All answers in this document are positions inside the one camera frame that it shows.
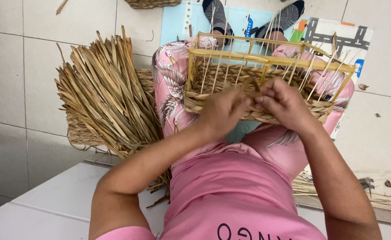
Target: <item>pink shirt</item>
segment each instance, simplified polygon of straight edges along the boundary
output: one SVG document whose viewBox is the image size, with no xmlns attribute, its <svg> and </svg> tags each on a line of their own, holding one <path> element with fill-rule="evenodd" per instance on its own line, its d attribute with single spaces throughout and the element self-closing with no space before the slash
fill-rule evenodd
<svg viewBox="0 0 391 240">
<path fill-rule="evenodd" d="M 326 239 L 297 215 L 291 182 L 259 158 L 223 152 L 174 168 L 171 204 L 161 239 Z M 143 227 L 124 227 L 98 240 L 154 240 Z"/>
</svg>

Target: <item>gray patterned sock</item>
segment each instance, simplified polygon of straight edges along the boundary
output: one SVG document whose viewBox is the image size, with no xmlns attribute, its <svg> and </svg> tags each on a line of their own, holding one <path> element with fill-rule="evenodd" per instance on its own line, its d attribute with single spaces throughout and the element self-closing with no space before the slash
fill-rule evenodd
<svg viewBox="0 0 391 240">
<path fill-rule="evenodd" d="M 225 11 L 224 6 L 219 0 L 204 0 L 203 1 L 203 10 L 204 15 L 206 15 L 206 18 L 209 20 L 209 22 L 212 22 L 212 15 L 213 15 L 213 30 L 218 30 L 224 35 L 234 35 L 230 24 L 226 24 L 226 17 L 225 17 Z"/>
<path fill-rule="evenodd" d="M 271 23 L 270 30 L 268 32 L 283 32 L 283 30 L 286 30 L 287 28 L 291 27 L 303 14 L 304 5 L 305 2 L 303 0 L 298 0 L 285 7 L 283 10 L 281 10 L 281 16 L 280 14 L 278 14 L 274 18 L 273 22 Z M 267 34 L 269 24 L 270 23 L 267 23 L 258 29 L 253 29 L 256 31 L 255 38 L 263 38 Z"/>
</svg>

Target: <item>crane print fabric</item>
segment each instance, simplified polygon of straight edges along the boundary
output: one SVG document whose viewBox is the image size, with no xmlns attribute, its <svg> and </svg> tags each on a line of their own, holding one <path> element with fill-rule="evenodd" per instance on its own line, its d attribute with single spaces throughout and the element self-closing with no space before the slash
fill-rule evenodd
<svg viewBox="0 0 391 240">
<path fill-rule="evenodd" d="M 188 75 L 189 48 L 192 39 L 176 41 L 161 46 L 152 58 L 152 73 L 154 78 L 156 108 L 159 113 L 164 136 L 182 130 L 198 119 L 198 115 L 185 111 L 183 106 L 183 90 Z M 216 39 L 204 37 L 200 45 L 207 49 L 217 47 Z M 279 46 L 273 56 L 293 58 L 298 56 L 299 49 L 295 47 Z M 311 58 L 312 54 L 305 51 L 303 59 Z M 312 72 L 311 84 L 319 82 L 319 91 L 325 89 L 325 95 L 333 97 L 345 75 L 326 75 L 321 78 L 317 72 Z M 342 116 L 354 91 L 354 84 L 350 81 L 336 101 L 336 107 L 328 116 L 323 125 L 330 134 Z M 220 152 L 238 152 L 263 159 L 282 169 L 290 180 L 294 179 L 308 164 L 305 150 L 298 134 L 281 125 L 262 123 L 254 131 L 248 133 L 241 143 L 228 144 L 226 140 L 209 143 L 185 155 L 172 165 L 172 175 L 185 167 L 184 163 L 194 157 L 206 156 Z"/>
</svg>

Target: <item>hand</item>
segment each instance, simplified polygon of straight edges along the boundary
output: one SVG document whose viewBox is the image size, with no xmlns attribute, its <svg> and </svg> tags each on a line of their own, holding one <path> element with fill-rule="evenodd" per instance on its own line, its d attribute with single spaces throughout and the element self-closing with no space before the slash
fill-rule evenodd
<svg viewBox="0 0 391 240">
<path fill-rule="evenodd" d="M 254 98 L 255 108 L 272 113 L 284 127 L 298 134 L 313 130 L 321 123 L 311 114 L 298 88 L 280 77 L 267 81 L 261 95 Z"/>
<path fill-rule="evenodd" d="M 209 139 L 221 139 L 235 128 L 250 104 L 250 97 L 239 89 L 214 94 L 204 105 L 196 124 L 205 130 Z"/>
</svg>

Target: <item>woman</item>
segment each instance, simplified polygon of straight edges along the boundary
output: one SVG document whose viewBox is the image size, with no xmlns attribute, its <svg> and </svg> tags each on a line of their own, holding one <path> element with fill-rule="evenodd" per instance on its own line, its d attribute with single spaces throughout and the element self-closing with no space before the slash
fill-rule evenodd
<svg viewBox="0 0 391 240">
<path fill-rule="evenodd" d="M 211 10 L 218 10 L 212 21 L 215 34 L 232 34 L 218 0 L 205 0 L 203 8 L 209 20 Z M 303 13 L 303 1 L 283 11 L 281 21 L 288 18 L 281 26 L 287 28 Z M 282 28 L 271 25 L 268 32 L 258 28 L 255 36 L 267 34 L 286 41 Z M 202 43 L 215 46 L 216 41 L 206 38 Z M 381 239 L 369 199 L 329 133 L 306 108 L 299 91 L 280 78 L 267 81 L 253 98 L 238 89 L 214 94 L 197 121 L 183 111 L 188 48 L 184 42 L 167 44 L 153 57 L 157 110 L 166 138 L 100 179 L 92 201 L 89 239 L 155 239 L 137 194 L 169 166 L 171 203 L 161 239 L 324 239 L 297 215 L 292 195 L 291 182 L 308 163 L 324 208 L 327 237 Z M 270 50 L 273 56 L 294 55 L 294 49 L 283 46 Z M 311 82 L 326 81 L 315 74 Z M 349 85 L 338 97 L 349 98 L 352 92 Z M 261 124 L 241 143 L 225 143 L 225 135 L 251 104 L 273 113 L 281 125 Z M 327 122 L 336 124 L 341 113 L 335 114 Z"/>
</svg>

